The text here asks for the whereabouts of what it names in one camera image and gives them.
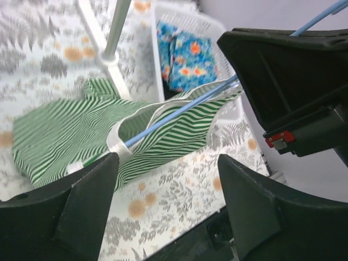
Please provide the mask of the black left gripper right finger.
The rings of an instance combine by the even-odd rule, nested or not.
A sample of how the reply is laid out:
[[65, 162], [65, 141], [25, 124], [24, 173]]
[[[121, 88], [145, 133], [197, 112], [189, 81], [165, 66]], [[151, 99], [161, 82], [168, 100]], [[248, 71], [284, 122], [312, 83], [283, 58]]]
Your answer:
[[347, 260], [347, 203], [291, 188], [226, 154], [217, 165], [240, 260]]

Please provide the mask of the green striped tank top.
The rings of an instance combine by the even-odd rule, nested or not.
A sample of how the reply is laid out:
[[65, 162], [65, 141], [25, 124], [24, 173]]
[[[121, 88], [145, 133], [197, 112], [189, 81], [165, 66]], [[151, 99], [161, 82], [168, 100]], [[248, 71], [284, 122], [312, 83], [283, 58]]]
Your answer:
[[220, 81], [204, 84], [164, 102], [145, 103], [120, 98], [106, 79], [90, 79], [83, 99], [51, 101], [14, 121], [14, 164], [38, 188], [115, 152], [120, 159], [116, 179], [120, 188], [207, 144], [217, 112], [242, 94], [239, 84], [232, 83], [134, 145], [125, 143], [220, 85]]

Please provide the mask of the blue wire hanger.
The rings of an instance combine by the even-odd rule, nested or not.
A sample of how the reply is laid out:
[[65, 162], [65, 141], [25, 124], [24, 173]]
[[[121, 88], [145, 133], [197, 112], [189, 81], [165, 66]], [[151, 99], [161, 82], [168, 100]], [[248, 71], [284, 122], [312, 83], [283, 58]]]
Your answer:
[[[303, 25], [301, 28], [293, 32], [290, 36], [299, 36], [303, 32], [307, 31], [309, 28], [314, 26], [315, 24], [319, 23], [321, 20], [323, 20], [325, 17], [329, 15], [334, 15], [342, 11], [347, 7], [347, 0], [341, 0], [336, 3], [334, 3], [332, 6], [325, 9], [323, 12], [318, 14], [316, 17], [311, 19], [308, 23]], [[125, 142], [125, 146], [127, 148], [130, 148], [131, 146], [135, 145], [137, 142], [139, 142], [144, 137], [148, 136], [152, 132], [156, 131], [158, 128], [162, 127], [163, 125], [167, 124], [168, 122], [172, 121], [176, 117], [182, 115], [184, 112], [190, 110], [191, 108], [209, 100], [210, 98], [220, 94], [221, 92], [229, 89], [234, 88], [236, 85], [239, 84], [239, 79], [237, 75], [232, 76], [231, 78], [227, 79], [223, 84], [215, 87], [214, 89], [206, 92], [205, 94], [201, 95], [200, 97], [194, 99], [190, 103], [186, 104], [185, 106], [179, 108], [175, 112], [171, 113], [170, 115], [166, 116], [165, 118], [161, 119], [154, 125], [148, 127], [146, 130], [142, 131], [135, 137], [129, 139]]]

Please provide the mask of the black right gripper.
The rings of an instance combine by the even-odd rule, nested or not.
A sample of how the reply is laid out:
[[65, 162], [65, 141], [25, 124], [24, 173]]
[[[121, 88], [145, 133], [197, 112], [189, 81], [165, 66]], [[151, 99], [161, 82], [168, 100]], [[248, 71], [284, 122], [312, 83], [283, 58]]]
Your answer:
[[236, 28], [217, 44], [270, 148], [298, 157], [333, 149], [347, 165], [347, 30]]

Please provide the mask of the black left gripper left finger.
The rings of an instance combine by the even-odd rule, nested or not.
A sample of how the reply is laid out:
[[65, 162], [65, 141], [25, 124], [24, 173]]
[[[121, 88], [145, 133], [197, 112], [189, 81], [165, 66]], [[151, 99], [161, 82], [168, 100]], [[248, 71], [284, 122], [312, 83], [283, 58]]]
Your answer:
[[1, 260], [98, 260], [119, 156], [1, 202]]

